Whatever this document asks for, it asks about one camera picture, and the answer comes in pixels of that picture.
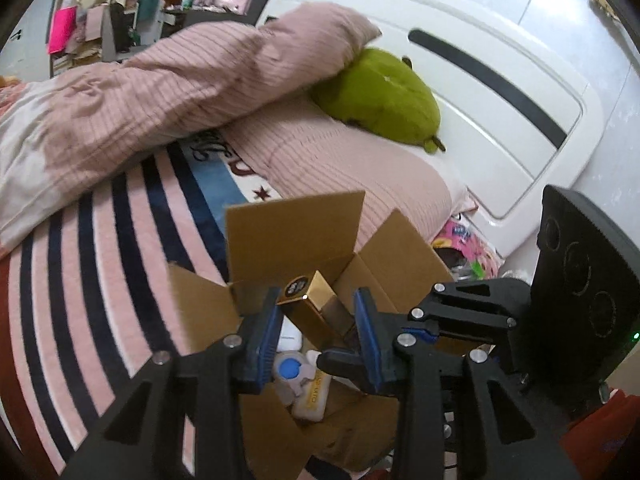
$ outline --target white headboard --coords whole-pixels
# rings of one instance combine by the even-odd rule
[[[514,23],[468,0],[269,0],[258,20],[331,1],[411,58],[440,105],[438,136],[480,204],[470,220],[507,257],[540,224],[546,184],[570,187],[604,130],[595,90]]]

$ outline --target striped rug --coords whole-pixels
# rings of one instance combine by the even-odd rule
[[[166,263],[224,283],[225,207],[279,198],[220,134],[175,142],[59,211],[11,256],[15,370],[60,472],[152,352],[191,352]],[[350,478],[312,459],[302,478]]]

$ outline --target yellow label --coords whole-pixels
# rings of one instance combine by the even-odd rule
[[[316,370],[316,376],[311,383],[309,394],[308,396],[306,396],[306,407],[309,410],[314,410],[316,408],[316,404],[320,399],[320,387],[322,386],[324,375],[325,373],[322,370]]]

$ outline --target star print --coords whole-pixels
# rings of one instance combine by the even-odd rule
[[[264,202],[265,200],[267,200],[268,198],[271,198],[271,195],[269,194],[269,190],[268,189],[264,189],[262,186],[260,186],[260,189],[258,191],[256,191],[254,189],[254,193],[255,193],[255,199],[262,199],[262,201]]]

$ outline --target black round sticker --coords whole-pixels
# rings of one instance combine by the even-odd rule
[[[285,297],[291,298],[292,296],[299,294],[301,290],[304,290],[308,282],[309,280],[305,276],[296,278],[291,283],[289,283],[289,285],[287,285],[287,288],[284,291]]]

